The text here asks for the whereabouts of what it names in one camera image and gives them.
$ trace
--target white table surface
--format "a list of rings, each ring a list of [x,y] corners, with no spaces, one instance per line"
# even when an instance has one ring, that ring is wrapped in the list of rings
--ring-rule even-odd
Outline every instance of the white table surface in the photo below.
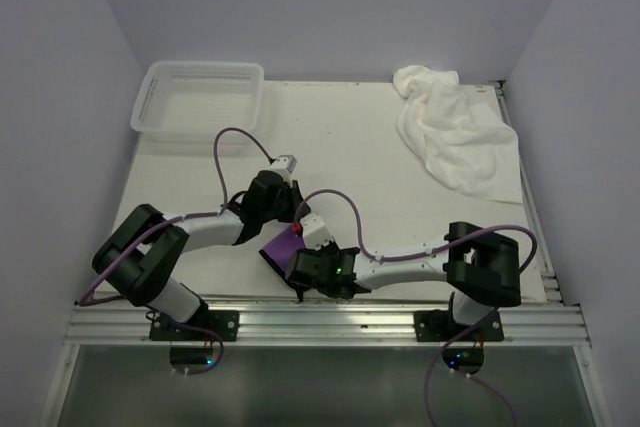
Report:
[[[496,112],[493,87],[465,86],[472,101],[486,101]],[[267,82],[256,136],[272,156],[293,154],[294,177],[303,195],[320,188],[347,193],[358,205],[370,250],[413,245],[444,235],[448,224],[464,220],[479,226],[528,225],[522,204],[479,200],[443,187],[404,145],[395,127],[402,108],[391,84]],[[245,190],[266,166],[253,144],[221,144],[229,193]],[[139,141],[116,218],[119,225],[139,204],[163,212],[216,209],[222,195],[207,144]],[[320,196],[312,208],[322,215],[342,248],[356,245],[355,222],[340,198]],[[173,277],[199,294],[293,299],[295,295],[258,255],[284,228],[266,225],[260,236],[236,247],[217,246],[183,255]],[[528,239],[507,233],[520,243]],[[536,259],[522,276],[524,302],[546,302]],[[101,292],[112,292],[106,283]],[[448,299],[453,288],[442,282],[397,284],[363,294],[360,300]],[[309,292],[307,297],[322,297]]]

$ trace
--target white towel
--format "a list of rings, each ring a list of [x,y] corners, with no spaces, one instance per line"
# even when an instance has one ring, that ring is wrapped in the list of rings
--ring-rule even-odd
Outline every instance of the white towel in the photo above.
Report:
[[[522,203],[518,136],[489,104],[470,104],[457,72],[411,65],[393,85],[407,99],[398,132],[436,179],[472,197]]]

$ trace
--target purple cloth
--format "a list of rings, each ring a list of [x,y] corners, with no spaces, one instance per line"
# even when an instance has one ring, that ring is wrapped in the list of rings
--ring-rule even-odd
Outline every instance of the purple cloth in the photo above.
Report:
[[[290,225],[262,248],[269,258],[285,274],[289,269],[289,260],[300,249],[304,249],[304,240],[295,234]]]

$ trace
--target transparent plastic container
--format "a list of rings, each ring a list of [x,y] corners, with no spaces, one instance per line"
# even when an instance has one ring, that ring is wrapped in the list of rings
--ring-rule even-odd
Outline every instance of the transparent plastic container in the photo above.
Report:
[[[264,70],[237,62],[153,64],[133,107],[131,127],[147,138],[211,142],[225,127],[255,130],[262,108]],[[245,142],[230,133],[220,142]]]

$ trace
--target lavender wall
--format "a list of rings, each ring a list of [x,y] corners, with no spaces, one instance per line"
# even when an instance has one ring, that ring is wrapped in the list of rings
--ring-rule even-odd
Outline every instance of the lavender wall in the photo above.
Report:
[[[143,69],[261,63],[268,78],[389,80],[407,64],[503,79],[551,0],[109,0]]]
[[[640,0],[554,0],[509,78],[565,297],[584,309],[616,425],[637,425]]]
[[[37,422],[108,233],[141,70],[106,0],[0,0],[0,416]]]

